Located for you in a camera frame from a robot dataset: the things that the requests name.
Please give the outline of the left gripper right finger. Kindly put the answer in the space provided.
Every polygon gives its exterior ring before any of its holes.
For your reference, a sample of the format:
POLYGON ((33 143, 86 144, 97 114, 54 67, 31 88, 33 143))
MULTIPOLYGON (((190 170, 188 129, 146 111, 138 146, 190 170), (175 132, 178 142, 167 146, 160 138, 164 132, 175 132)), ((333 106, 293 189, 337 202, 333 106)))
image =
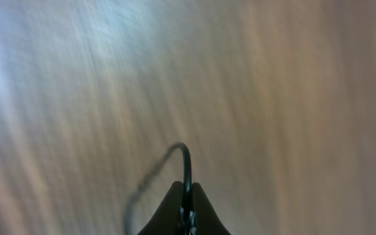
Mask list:
POLYGON ((194 235, 230 235, 199 183, 191 187, 191 228, 194 235))

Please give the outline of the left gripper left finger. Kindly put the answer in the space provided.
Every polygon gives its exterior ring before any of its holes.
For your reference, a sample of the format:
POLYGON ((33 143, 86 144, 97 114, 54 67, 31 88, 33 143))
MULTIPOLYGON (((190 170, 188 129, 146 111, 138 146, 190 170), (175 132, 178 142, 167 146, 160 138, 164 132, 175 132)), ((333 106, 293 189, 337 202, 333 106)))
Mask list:
POLYGON ((138 235, 177 235, 181 234, 181 199, 183 183, 175 181, 159 207, 138 235))

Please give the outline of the black USB cable long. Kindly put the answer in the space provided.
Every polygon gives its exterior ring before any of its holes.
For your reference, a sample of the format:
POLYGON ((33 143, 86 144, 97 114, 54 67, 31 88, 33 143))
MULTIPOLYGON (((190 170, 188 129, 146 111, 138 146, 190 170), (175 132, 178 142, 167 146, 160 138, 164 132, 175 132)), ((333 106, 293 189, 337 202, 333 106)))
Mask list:
POLYGON ((149 189, 152 181, 157 177, 163 166, 171 158, 175 150, 180 150, 182 155, 183 178, 183 194, 181 199, 181 234, 190 234, 191 228, 191 187, 192 187, 192 166, 191 154, 189 148, 183 142, 172 144, 164 155, 151 167, 149 172, 139 181, 136 191, 128 199, 123 213, 123 230, 125 234, 131 234, 133 229, 133 213, 134 207, 138 204, 142 195, 149 189))

